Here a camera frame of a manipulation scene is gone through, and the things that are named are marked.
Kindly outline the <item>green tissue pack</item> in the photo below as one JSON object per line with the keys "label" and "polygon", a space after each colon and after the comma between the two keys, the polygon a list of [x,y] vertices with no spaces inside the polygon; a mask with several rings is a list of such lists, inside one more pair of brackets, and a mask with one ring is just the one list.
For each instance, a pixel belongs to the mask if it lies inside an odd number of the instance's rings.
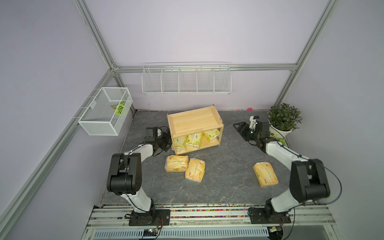
{"label": "green tissue pack", "polygon": [[190,134],[187,136],[186,146],[188,148],[200,149],[202,139],[203,139],[203,133],[202,132]]}
{"label": "green tissue pack", "polygon": [[181,136],[173,139],[172,150],[184,151],[186,149],[187,136]]}
{"label": "green tissue pack", "polygon": [[203,131],[203,135],[209,142],[211,142],[220,136],[220,130],[212,129],[212,130]]}

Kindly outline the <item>orange tissue pack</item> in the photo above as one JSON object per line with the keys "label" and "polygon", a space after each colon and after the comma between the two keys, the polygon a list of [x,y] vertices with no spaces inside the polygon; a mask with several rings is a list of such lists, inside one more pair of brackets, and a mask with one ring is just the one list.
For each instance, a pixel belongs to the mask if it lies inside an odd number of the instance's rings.
{"label": "orange tissue pack", "polygon": [[205,161],[196,158],[191,158],[189,161],[188,168],[185,172],[185,179],[192,182],[201,183],[205,175],[205,169]]}
{"label": "orange tissue pack", "polygon": [[269,162],[259,162],[253,165],[253,170],[261,188],[274,186],[279,183],[276,173]]}
{"label": "orange tissue pack", "polygon": [[167,156],[165,170],[167,173],[183,173],[187,170],[189,163],[188,156]]}

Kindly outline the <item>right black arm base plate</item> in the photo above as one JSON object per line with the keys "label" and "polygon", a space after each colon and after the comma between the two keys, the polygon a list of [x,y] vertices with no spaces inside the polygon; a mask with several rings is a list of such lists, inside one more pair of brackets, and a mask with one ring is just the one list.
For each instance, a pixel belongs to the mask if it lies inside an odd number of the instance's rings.
{"label": "right black arm base plate", "polygon": [[250,207],[247,211],[247,214],[250,217],[251,224],[283,225],[290,224],[292,222],[287,212],[276,213],[274,210]]}

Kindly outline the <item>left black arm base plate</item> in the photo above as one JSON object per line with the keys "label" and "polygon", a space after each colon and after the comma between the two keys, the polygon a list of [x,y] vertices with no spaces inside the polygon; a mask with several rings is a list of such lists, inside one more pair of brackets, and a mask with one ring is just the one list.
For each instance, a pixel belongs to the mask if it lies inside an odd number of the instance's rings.
{"label": "left black arm base plate", "polygon": [[168,226],[171,220],[171,211],[168,209],[155,209],[149,213],[132,212],[126,214],[129,226]]}

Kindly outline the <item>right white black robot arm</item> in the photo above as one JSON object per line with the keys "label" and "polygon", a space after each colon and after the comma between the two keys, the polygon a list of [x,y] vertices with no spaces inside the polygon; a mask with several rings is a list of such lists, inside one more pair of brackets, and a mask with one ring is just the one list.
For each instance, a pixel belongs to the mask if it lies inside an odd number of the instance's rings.
{"label": "right white black robot arm", "polygon": [[319,159],[307,159],[272,138],[266,123],[256,121],[233,124],[241,137],[264,153],[274,157],[290,170],[289,189],[266,201],[265,215],[289,212],[307,201],[327,198],[331,194],[326,168]]}

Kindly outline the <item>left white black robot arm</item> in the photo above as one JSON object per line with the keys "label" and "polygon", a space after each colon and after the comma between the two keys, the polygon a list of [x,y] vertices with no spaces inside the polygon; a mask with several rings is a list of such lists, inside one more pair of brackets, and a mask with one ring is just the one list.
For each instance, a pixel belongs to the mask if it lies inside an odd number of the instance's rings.
{"label": "left white black robot arm", "polygon": [[121,196],[133,206],[133,214],[153,216],[153,200],[142,189],[142,162],[156,156],[156,151],[166,152],[171,147],[171,131],[168,127],[147,127],[144,141],[137,147],[111,157],[107,177],[107,191]]}

